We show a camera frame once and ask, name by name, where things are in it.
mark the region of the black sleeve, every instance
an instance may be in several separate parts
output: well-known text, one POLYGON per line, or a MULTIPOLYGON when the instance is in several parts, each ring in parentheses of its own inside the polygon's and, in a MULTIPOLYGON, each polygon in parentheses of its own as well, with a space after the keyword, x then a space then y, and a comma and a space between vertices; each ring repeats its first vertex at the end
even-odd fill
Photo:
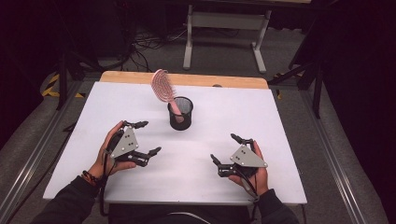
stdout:
POLYGON ((82 223, 91 213, 97 192, 98 188, 78 176, 31 223, 82 223))
POLYGON ((297 216, 276 197, 273 189, 260 196, 258 206, 262 215, 262 224, 299 223, 297 216))

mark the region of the white tabletop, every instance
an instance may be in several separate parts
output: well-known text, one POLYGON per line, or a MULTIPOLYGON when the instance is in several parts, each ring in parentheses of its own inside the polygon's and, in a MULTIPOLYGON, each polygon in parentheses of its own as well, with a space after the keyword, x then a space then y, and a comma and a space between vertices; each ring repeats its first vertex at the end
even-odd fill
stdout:
POLYGON ((147 120, 134 130, 148 153, 162 147, 147 167, 112 175, 108 203, 249 204, 251 197, 228 178, 219 177, 210 154, 222 163, 239 148, 235 133, 255 139, 269 167, 269 187, 283 203, 306 203, 288 139, 270 90, 175 86, 192 100, 192 124, 186 131, 169 125, 166 103, 148 84, 96 82, 44 193, 52 199, 91 167, 107 132, 120 120, 147 120))

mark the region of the person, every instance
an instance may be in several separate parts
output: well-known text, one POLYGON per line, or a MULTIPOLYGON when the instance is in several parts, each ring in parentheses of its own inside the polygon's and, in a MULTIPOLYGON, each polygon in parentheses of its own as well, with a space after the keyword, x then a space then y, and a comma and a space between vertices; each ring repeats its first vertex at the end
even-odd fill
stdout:
MULTIPOLYGON (((82 223, 90 215, 95 197, 99 192, 96 180, 103 175, 103 155, 111 136, 121 126, 122 121, 108 132, 97 159, 88 172, 83 172, 83 175, 77 176, 69 185, 61 189, 31 223, 82 223)), ((262 152, 256 142, 254 142, 254 149, 262 158, 262 152)), ((111 163, 106 162, 107 170, 111 170, 110 175, 120 170, 136 167, 136 164, 131 161, 119 162, 114 168, 111 163)), ((239 176, 230 175, 229 179, 243 187, 239 176)), ((276 197, 275 191, 268 189, 268 174, 265 168, 259 168, 257 174, 249 181, 260 196, 256 204, 261 213, 262 223, 298 223, 297 217, 276 197)), ((111 224, 249 223, 249 213, 246 206, 111 204, 108 222, 111 224)))

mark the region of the person's left arm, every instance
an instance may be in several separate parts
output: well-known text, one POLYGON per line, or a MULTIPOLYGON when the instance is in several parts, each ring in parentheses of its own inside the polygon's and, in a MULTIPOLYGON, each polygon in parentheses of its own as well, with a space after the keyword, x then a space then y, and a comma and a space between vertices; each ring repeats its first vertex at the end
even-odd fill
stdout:
MULTIPOLYGON (((88 171, 88 175, 77 176, 69 185, 61 189, 38 214, 31 223, 82 223, 91 213, 95 197, 99 192, 99 187, 92 180, 101 179, 103 175, 103 159, 106 147, 113 134, 122 126, 122 121, 108 132, 105 142, 102 144, 96 162, 88 171)), ((114 168, 110 159, 106 163, 106 169, 111 170, 113 175, 117 171, 136 167, 131 161, 119 162, 114 168)))

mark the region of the bracelet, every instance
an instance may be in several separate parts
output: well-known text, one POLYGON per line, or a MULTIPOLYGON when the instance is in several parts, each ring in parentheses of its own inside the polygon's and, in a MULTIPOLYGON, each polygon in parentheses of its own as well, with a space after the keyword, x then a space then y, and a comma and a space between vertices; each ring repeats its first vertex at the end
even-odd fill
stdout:
POLYGON ((84 178, 88 183, 90 183, 94 187, 96 187, 96 185, 100 181, 99 178, 96 178, 95 176, 91 175, 90 173, 88 173, 88 171, 83 171, 81 177, 84 178))

